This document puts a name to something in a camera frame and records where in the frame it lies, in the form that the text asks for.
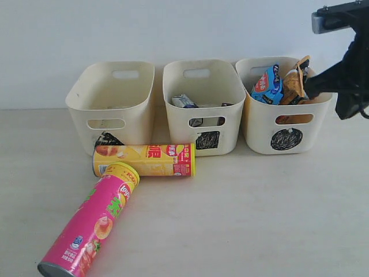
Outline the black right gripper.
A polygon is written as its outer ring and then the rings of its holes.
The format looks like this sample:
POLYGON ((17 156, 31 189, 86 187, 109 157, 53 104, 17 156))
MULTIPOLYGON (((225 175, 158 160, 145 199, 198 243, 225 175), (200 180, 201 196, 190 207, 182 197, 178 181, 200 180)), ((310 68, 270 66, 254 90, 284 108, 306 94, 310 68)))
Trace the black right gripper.
MULTIPOLYGON (((341 120, 350 119, 356 114, 368 118, 364 111, 368 107, 368 8, 350 13, 349 26, 355 36, 342 61, 347 88, 356 94, 338 94, 335 111, 341 120)), ((338 62, 324 72, 309 77, 305 82, 308 98, 313 100, 323 92, 342 91, 345 88, 342 70, 342 62, 338 62)))

